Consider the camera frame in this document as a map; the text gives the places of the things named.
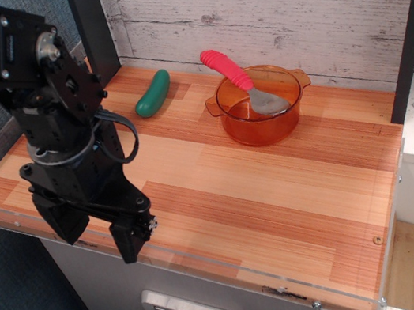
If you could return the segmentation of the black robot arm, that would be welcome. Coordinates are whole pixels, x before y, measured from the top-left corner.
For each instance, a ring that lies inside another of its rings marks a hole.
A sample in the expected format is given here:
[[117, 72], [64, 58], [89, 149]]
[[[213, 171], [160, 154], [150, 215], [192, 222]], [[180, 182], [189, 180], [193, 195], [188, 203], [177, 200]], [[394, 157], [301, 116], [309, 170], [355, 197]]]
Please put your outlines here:
[[40, 216], [69, 244], [92, 217], [107, 221], [126, 263], [137, 260], [157, 220], [150, 201], [123, 174], [135, 155], [122, 151], [100, 76], [72, 59], [55, 26], [0, 6], [0, 104], [24, 132], [30, 184]]

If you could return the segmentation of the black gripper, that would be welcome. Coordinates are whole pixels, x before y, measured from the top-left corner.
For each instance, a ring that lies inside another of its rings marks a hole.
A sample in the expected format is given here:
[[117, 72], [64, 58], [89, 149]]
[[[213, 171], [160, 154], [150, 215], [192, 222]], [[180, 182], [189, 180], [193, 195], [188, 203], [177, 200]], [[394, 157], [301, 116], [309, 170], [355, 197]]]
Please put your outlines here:
[[124, 155], [116, 123], [98, 119], [75, 149], [49, 151], [28, 148], [31, 162], [21, 178], [31, 186], [33, 204], [55, 233], [72, 245], [92, 217], [108, 221], [125, 263], [136, 263], [145, 241], [156, 227], [151, 203], [123, 173], [135, 155]]

